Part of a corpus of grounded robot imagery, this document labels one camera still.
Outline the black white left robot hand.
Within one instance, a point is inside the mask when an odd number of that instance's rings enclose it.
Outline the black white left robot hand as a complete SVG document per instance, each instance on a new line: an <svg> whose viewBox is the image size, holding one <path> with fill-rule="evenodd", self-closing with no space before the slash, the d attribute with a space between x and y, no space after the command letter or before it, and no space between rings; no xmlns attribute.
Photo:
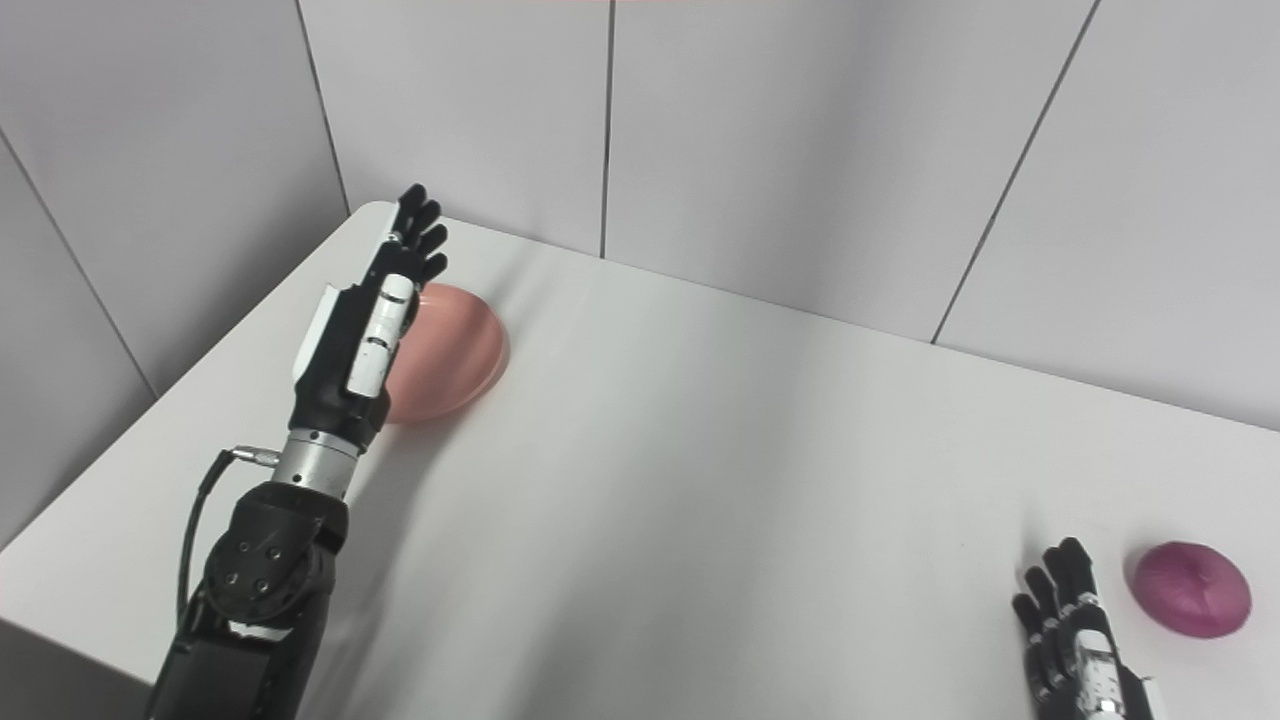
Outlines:
<svg viewBox="0 0 1280 720"><path fill-rule="evenodd" d="M369 448L390 411L387 379L419 314L419 296L448 265L447 238L440 204L422 184L411 184L358 282L325 290L294 370L291 430Z"/></svg>

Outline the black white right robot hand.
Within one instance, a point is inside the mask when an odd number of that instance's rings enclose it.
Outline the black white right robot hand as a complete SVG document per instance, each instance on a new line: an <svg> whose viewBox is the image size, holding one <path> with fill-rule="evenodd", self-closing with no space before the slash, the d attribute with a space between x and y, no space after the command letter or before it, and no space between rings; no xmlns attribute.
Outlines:
<svg viewBox="0 0 1280 720"><path fill-rule="evenodd" d="M1038 719L1162 719L1153 679L1120 653L1092 557L1076 537L1050 546L1024 575L1011 607L1023 671Z"/></svg>

